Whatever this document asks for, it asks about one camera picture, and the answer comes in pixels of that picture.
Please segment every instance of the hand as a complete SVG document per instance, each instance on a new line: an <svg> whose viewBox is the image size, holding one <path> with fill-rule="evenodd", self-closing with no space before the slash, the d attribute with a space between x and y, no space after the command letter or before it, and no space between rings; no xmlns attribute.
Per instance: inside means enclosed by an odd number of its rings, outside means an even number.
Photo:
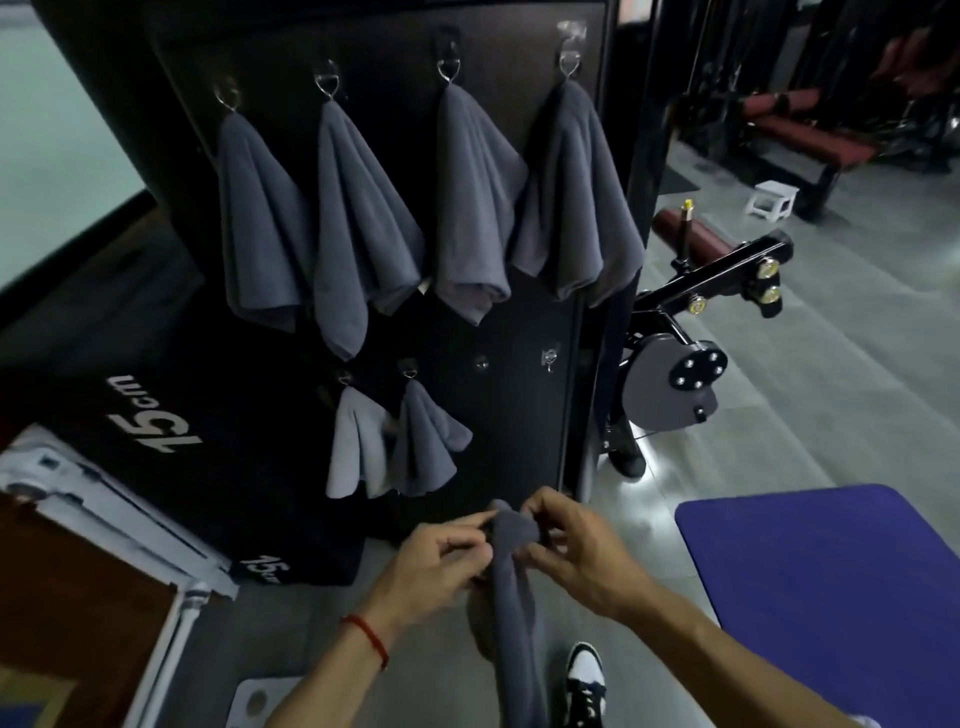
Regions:
<svg viewBox="0 0 960 728"><path fill-rule="evenodd" d="M446 606L483 571L493 549L480 526L495 511L449 523L422 523L380 574L360 616L389 648L411 624Z"/></svg>
<svg viewBox="0 0 960 728"><path fill-rule="evenodd" d="M560 529L555 542L566 553L530 544L520 553L591 612L623 622L656 588L656 582L623 545L612 526L585 505L553 488L540 488L523 511Z"/></svg>

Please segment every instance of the small plastic stool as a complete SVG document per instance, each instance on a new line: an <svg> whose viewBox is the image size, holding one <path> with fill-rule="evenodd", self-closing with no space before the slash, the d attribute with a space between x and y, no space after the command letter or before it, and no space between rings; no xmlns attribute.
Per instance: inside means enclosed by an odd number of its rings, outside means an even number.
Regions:
<svg viewBox="0 0 960 728"><path fill-rule="evenodd" d="M767 180L756 186L756 192L744 208L744 212L765 217L772 223L789 217L797 199L799 187Z"/></svg>

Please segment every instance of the left hand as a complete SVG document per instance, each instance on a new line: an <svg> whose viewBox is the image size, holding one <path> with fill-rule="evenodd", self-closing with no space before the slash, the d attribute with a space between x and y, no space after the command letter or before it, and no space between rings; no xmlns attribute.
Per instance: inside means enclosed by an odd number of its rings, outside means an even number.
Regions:
<svg viewBox="0 0 960 728"><path fill-rule="evenodd" d="M490 564L493 549L480 526L495 513L422 523L403 542L359 612L388 648L408 626L449 604Z"/></svg>

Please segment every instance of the yellow knob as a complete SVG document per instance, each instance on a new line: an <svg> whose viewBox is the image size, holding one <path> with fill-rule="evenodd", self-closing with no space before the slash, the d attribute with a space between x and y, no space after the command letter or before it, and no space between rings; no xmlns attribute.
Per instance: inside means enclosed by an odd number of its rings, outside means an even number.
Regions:
<svg viewBox="0 0 960 728"><path fill-rule="evenodd" d="M780 270L780 262L772 257L765 257L756 269L756 277L760 280L771 279Z"/></svg>
<svg viewBox="0 0 960 728"><path fill-rule="evenodd" d="M780 300L780 287L777 285L772 285L763 293L760 294L759 301L761 303L776 303Z"/></svg>
<svg viewBox="0 0 960 728"><path fill-rule="evenodd" d="M696 316L698 313L703 313L706 307L707 299L703 296L695 295L690 297L690 302L686 305L686 310Z"/></svg>

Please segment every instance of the black metal frame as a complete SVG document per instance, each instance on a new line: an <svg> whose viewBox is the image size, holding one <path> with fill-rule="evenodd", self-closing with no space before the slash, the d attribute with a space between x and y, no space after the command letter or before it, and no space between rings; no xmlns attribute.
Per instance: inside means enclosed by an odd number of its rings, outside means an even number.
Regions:
<svg viewBox="0 0 960 728"><path fill-rule="evenodd" d="M650 311L663 311L675 316L686 310L694 296L711 299L727 295L756 280L757 269L765 258L773 258L782 265L792 257L793 241L780 230L745 243L712 263L676 276L656 291L637 296L630 333L642 333L642 322Z"/></svg>

